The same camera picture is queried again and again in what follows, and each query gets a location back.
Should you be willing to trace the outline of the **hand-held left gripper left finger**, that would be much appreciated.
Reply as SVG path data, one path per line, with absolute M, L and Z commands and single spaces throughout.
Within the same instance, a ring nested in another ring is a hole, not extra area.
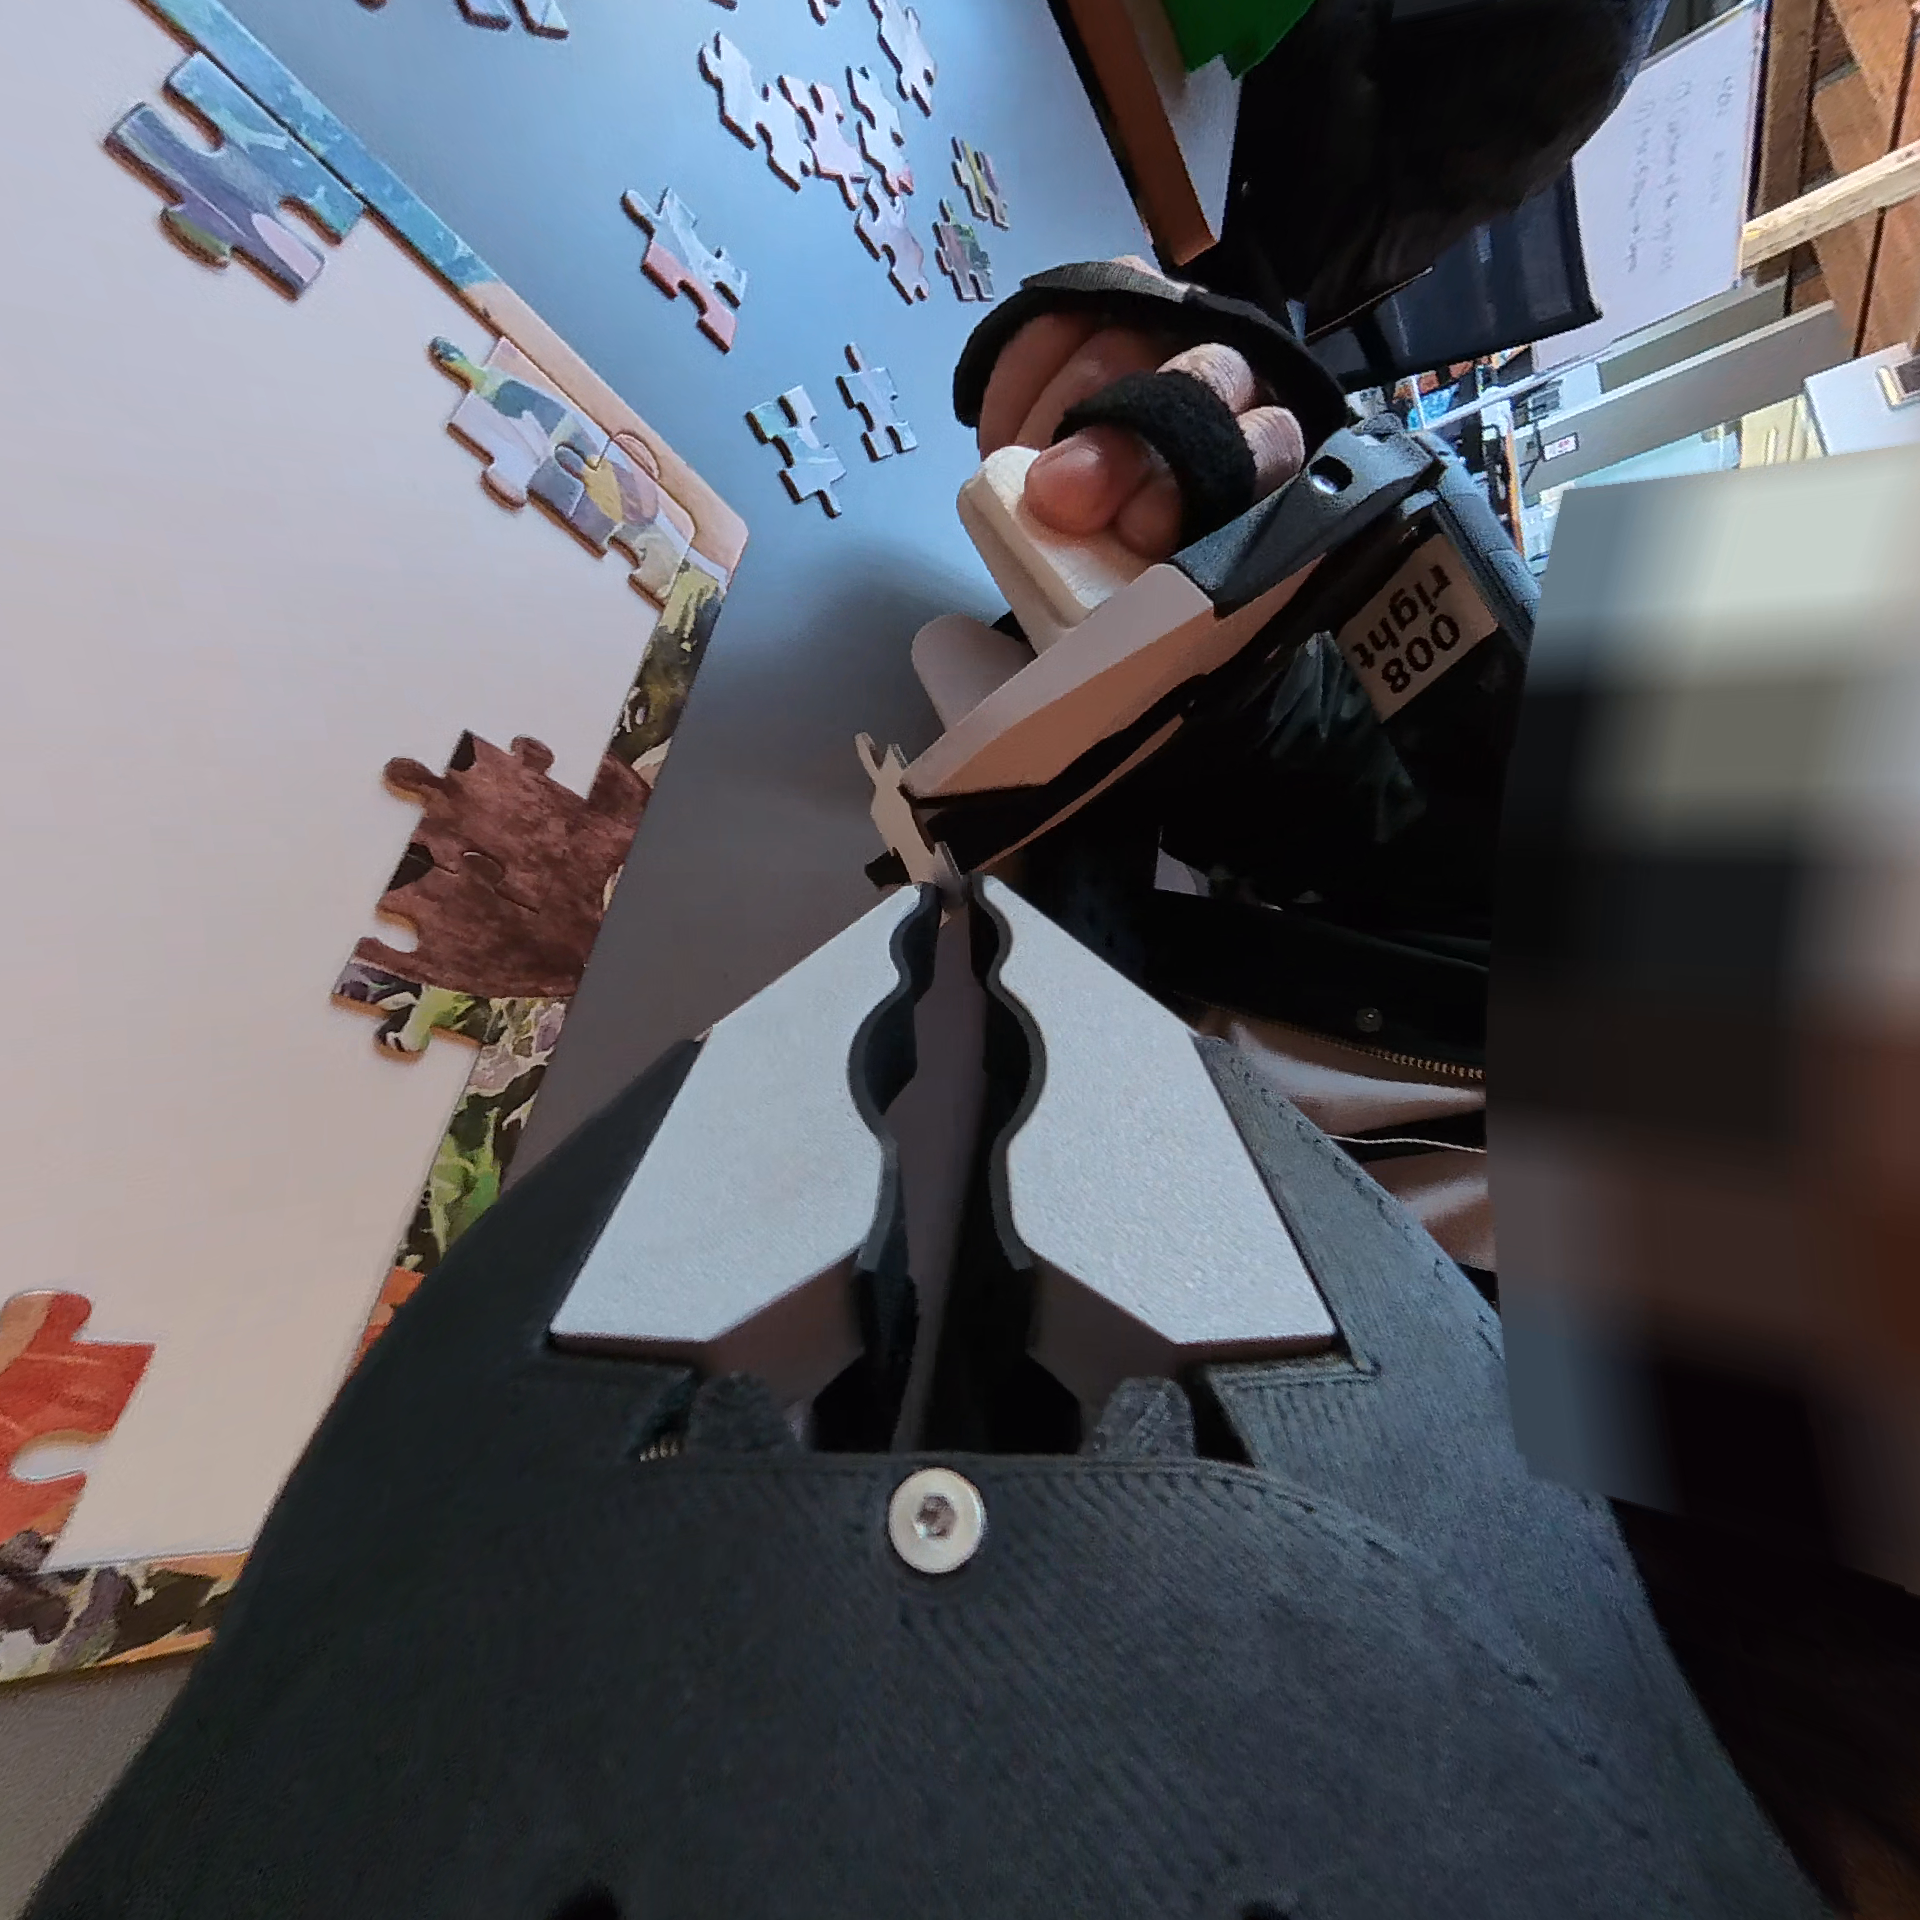
M 560 1302 L 555 1346 L 754 1373 L 887 1441 L 916 1338 L 898 1139 L 944 898 L 905 883 L 717 1020 Z

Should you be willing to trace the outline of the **person's pink clothing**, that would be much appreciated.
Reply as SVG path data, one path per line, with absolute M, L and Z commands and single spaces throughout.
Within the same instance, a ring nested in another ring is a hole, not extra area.
M 1486 1292 L 1496 1292 L 1478 1069 L 1225 1010 L 1200 1010 L 1187 1021 L 1196 1033 L 1235 1046 L 1269 1087 L 1396 1194 Z

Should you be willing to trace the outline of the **cluster of loose puzzle pieces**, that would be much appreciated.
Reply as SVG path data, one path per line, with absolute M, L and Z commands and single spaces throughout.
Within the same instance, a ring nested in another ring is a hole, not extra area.
M 743 146 L 760 149 L 778 179 L 789 187 L 808 179 L 828 184 L 851 215 L 866 255 L 884 268 L 887 285 L 905 306 L 929 299 L 929 260 L 961 302 L 991 302 L 995 278 L 984 228 L 1008 226 L 995 165 L 966 138 L 954 138 L 954 178 L 972 211 L 940 197 L 926 228 L 929 247 L 923 246 L 909 203 L 916 179 L 899 102 L 929 114 L 938 64 L 909 4 L 867 6 L 887 71 L 851 62 L 840 82 L 792 73 L 762 80 L 723 30 L 699 45 L 698 70 L 716 92 L 721 125 Z M 858 444 L 870 464 L 918 448 L 899 412 L 891 371 L 853 342 L 843 343 L 833 381 L 858 422 Z M 818 414 L 803 386 L 792 386 L 756 401 L 746 422 L 754 438 L 778 453 L 785 496 L 797 505 L 812 499 L 826 515 L 838 515 L 843 509 L 838 490 L 847 468 L 821 436 Z

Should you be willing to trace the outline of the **black office chair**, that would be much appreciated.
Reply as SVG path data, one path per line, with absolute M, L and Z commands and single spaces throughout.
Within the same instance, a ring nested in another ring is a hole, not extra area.
M 1343 388 L 1526 347 L 1602 315 L 1580 242 L 1573 169 L 1484 222 L 1371 310 L 1307 336 Z

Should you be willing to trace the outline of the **puzzle frame tray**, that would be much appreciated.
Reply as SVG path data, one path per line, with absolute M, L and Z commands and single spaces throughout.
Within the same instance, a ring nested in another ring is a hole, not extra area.
M 362 203 L 300 297 L 108 149 L 204 53 Z M 689 517 L 665 605 L 449 430 L 507 338 Z M 568 998 L 416 1058 L 332 985 L 419 826 L 391 758 L 542 742 L 648 785 L 748 525 L 221 4 L 4 4 L 4 1302 L 154 1346 L 59 1533 L 4 1539 L 4 1682 L 210 1642 L 352 1365 L 500 1196 Z

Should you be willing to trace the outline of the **red white green puzzle piece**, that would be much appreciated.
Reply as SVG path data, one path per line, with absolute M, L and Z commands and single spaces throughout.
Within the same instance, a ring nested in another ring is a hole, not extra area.
M 746 299 L 750 275 L 723 247 L 709 247 L 699 233 L 698 215 L 672 190 L 663 187 L 656 203 L 627 187 L 621 209 L 645 233 L 640 269 L 668 296 L 691 299 L 699 332 L 729 351 L 738 334 L 738 310 Z

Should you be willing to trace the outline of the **person's right forearm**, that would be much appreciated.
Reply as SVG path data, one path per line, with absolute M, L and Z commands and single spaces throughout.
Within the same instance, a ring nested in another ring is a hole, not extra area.
M 1392 938 L 1492 932 L 1524 655 L 1503 629 L 1379 719 L 1332 636 L 1166 768 L 1164 849 L 1235 895 Z

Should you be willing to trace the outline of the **olive green puzzle piece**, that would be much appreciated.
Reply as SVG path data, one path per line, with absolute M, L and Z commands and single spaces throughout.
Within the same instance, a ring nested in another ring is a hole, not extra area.
M 957 903 L 963 879 L 948 848 L 928 840 L 909 803 L 902 783 L 905 761 L 899 747 L 893 743 L 877 749 L 870 731 L 856 731 L 853 749 L 871 781 L 871 820 L 886 845 L 886 852 L 867 862 L 867 879 L 880 889 L 934 885 L 948 905 Z

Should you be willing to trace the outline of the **person's right hand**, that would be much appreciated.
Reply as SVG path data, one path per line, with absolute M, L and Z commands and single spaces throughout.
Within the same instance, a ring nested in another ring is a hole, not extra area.
M 1036 449 L 1022 492 L 1036 519 L 1066 535 L 1110 531 L 1145 561 L 1180 545 L 1177 482 L 1138 434 L 1099 423 L 1062 442 L 1051 438 L 1069 408 L 1135 371 L 1184 371 L 1228 405 L 1254 458 L 1258 496 L 1301 468 L 1305 442 L 1296 415 L 1269 401 L 1233 347 L 1168 351 L 1159 334 L 1112 325 L 1083 310 L 1056 312 L 1022 323 L 1000 351 L 976 422 L 984 458 L 1005 445 Z

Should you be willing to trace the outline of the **green plastic bin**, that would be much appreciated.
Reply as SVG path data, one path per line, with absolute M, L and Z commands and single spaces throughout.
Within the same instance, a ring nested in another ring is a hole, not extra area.
M 1289 32 L 1292 1 L 1164 1 L 1164 14 L 1187 73 L 1223 62 L 1243 78 Z

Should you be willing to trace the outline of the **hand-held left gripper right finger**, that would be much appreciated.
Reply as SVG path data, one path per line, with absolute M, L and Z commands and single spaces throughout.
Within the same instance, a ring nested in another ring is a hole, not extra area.
M 1073 1396 L 1318 1353 L 1336 1324 L 1187 1025 L 1002 879 L 976 883 L 1025 1086 L 993 1206 L 1036 1279 L 1027 1351 Z

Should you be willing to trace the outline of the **whiteboard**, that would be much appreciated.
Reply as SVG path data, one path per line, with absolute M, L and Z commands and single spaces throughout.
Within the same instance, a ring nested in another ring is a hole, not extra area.
M 1604 351 L 1736 281 L 1763 27 L 1763 4 L 1746 1 L 1647 59 L 1573 155 L 1600 315 L 1541 339 L 1540 371 Z

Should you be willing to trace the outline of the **grey desk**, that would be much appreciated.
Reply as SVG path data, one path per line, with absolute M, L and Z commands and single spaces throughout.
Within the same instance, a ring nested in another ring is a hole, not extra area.
M 993 158 L 1008 231 L 993 278 L 1138 247 L 1141 230 L 1045 4 L 918 4 L 931 110 L 899 102 L 931 246 L 966 214 L 949 139 Z M 232 14 L 489 264 L 746 523 L 684 725 L 660 768 L 571 1029 L 527 1117 L 517 1173 L 661 1044 L 746 998 L 871 900 L 858 730 L 919 743 L 905 661 L 940 612 L 991 612 L 954 515 L 973 466 L 948 379 L 976 310 L 926 264 L 909 306 L 826 181 L 783 184 L 721 123 L 699 47 L 723 32 L 756 78 L 890 71 L 867 4 L 566 4 L 566 37 L 489 30 L 457 4 L 232 4 Z M 642 272 L 632 187 L 672 187 L 746 269 L 729 349 Z M 886 367 L 918 445 L 870 461 L 835 376 L 853 342 Z M 792 502 L 754 404 L 803 386 L 846 466 L 838 515 Z

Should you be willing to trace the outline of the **purple black puzzle piece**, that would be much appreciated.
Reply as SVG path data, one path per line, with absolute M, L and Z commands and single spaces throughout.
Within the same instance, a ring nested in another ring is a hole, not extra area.
M 586 498 L 581 473 L 607 449 L 607 431 L 509 338 L 498 338 L 483 361 L 447 338 L 432 338 L 427 349 L 440 371 L 468 390 L 447 430 L 487 458 L 483 484 L 512 508 L 536 498 L 570 519 Z

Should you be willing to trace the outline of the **pale tan puzzle piece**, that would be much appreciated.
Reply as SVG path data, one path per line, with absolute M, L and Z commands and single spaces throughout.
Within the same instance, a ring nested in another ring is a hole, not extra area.
M 632 502 L 619 505 L 607 542 L 627 556 L 633 591 L 661 610 L 691 547 L 694 523 L 665 492 L 652 492 L 644 503 L 645 511 Z

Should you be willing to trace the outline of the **person's dark clothing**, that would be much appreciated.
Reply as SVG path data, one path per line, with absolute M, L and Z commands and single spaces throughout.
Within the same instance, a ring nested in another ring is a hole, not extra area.
M 1164 996 L 1484 1082 L 1490 943 L 1337 923 L 1299 907 L 1156 889 L 1147 984 Z

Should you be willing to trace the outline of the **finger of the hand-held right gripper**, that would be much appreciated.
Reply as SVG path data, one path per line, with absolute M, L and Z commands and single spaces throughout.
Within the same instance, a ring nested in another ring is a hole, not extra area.
M 1169 563 L 1147 568 L 1044 649 L 945 614 L 909 658 L 941 724 L 903 772 L 911 800 L 1038 788 L 1133 724 L 1218 628 L 1211 600 Z
M 949 797 L 918 797 L 916 824 L 934 849 L 945 849 L 952 856 L 961 874 L 984 870 L 1045 836 L 1161 754 L 1202 700 L 1202 682 L 1180 684 L 1139 718 L 1073 758 L 1051 779 Z

